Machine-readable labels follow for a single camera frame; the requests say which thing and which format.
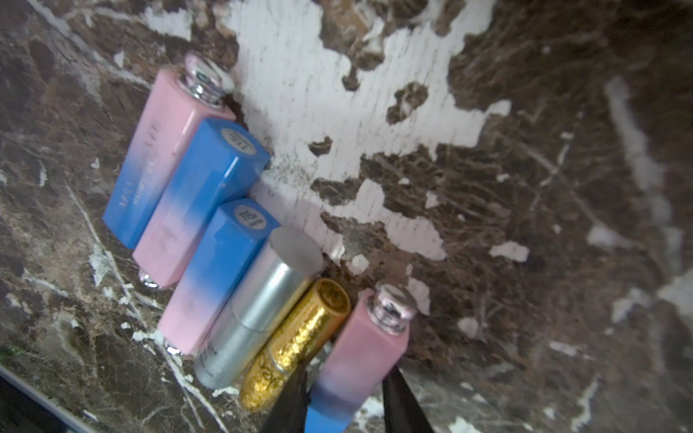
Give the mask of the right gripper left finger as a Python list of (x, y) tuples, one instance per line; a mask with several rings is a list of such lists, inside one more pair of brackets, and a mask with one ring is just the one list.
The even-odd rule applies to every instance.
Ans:
[(301, 364), (291, 375), (260, 433), (303, 433), (310, 403), (307, 386), (308, 364)]

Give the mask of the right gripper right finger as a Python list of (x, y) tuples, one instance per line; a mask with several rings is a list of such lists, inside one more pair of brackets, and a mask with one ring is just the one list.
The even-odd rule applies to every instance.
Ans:
[(434, 433), (398, 366), (382, 382), (386, 433)]

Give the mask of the pink blue lipstick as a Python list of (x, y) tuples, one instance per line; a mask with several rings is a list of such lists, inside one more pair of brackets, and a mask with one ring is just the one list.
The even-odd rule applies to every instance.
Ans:
[(178, 283), (217, 207), (245, 198), (269, 160), (240, 124), (204, 119), (133, 252), (140, 282), (155, 289)]
[(250, 198), (221, 204), (157, 325), (173, 355), (195, 355), (277, 220)]
[(225, 104), (234, 89), (228, 72), (199, 52), (186, 53), (178, 70), (159, 70), (103, 215), (126, 248), (144, 234), (200, 122), (236, 120)]
[(379, 283), (359, 294), (310, 388), (307, 432), (343, 432), (407, 350), (418, 311), (404, 288)]

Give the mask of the gold glitter lipstick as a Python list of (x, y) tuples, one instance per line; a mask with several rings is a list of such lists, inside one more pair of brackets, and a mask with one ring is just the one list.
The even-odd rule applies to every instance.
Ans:
[(321, 351), (350, 312), (341, 285), (328, 278), (314, 281), (254, 359), (240, 391), (241, 407), (258, 412), (274, 404), (291, 375)]

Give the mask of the silver lipstick tube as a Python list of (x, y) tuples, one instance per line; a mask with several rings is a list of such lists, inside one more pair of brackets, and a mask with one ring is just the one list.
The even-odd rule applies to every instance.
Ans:
[(323, 266), (321, 247), (310, 236), (293, 227), (274, 229), (195, 358), (200, 383), (211, 390), (232, 384)]

